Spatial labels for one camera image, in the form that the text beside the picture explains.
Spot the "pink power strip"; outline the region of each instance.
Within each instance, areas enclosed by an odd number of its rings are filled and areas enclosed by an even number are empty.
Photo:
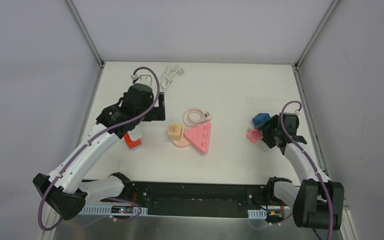
[[[210,122],[205,122],[184,132],[184,138],[191,144],[195,145],[203,154],[208,152],[210,135]]]

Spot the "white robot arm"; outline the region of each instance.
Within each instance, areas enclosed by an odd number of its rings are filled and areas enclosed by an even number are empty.
[[[275,115],[255,128],[262,132],[262,140],[269,148],[278,147],[290,161],[301,185],[298,189],[288,179],[270,178],[263,188],[265,200],[282,201],[289,206],[293,212],[295,225],[298,227],[328,229],[329,215],[333,215],[332,229],[338,230],[343,208],[342,184],[331,181],[310,159],[307,142],[304,137],[296,135],[299,126],[298,116],[292,113],[281,113],[280,116]],[[327,201],[328,197],[332,203],[333,214],[328,210],[330,204]]]
[[[137,124],[165,120],[164,93],[158,89],[158,99],[154,99],[149,86],[135,83],[135,79],[133,83],[116,104],[103,109],[86,139],[61,165],[48,175],[39,173],[33,179],[42,196],[41,206],[45,201],[64,220],[69,220],[85,204],[120,195],[129,182],[121,173],[106,179],[82,181],[99,158]],[[159,106],[152,107],[156,101]]]

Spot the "white charging cable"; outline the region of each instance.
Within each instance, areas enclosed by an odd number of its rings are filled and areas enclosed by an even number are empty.
[[[191,114],[198,114],[200,117],[199,120],[191,119],[190,118]],[[209,114],[209,112],[204,112],[202,109],[196,108],[196,107],[187,109],[183,113],[183,122],[186,126],[189,126],[189,127],[196,127],[211,119],[212,119],[212,116]]]
[[[170,83],[173,81],[173,78],[176,74],[183,75],[184,69],[178,65],[174,65],[173,67],[168,65],[165,72],[159,78],[163,90],[166,90],[170,86]]]

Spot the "blue toy block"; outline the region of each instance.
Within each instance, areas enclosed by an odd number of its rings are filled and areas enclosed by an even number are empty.
[[[257,116],[255,116],[253,119],[252,119],[252,122],[254,123],[254,127],[258,126],[258,125],[261,125],[263,123],[265,123],[265,121],[269,120],[270,119],[270,114],[268,113],[259,113],[257,114]]]

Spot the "gray wall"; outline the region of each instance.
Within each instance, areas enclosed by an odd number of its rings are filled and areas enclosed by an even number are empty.
[[[342,1],[301,78],[360,239],[384,239],[384,1]]]
[[[102,58],[295,63],[331,0],[75,0]]]
[[[0,239],[36,237],[33,177],[74,149],[97,70],[63,1],[0,0]]]

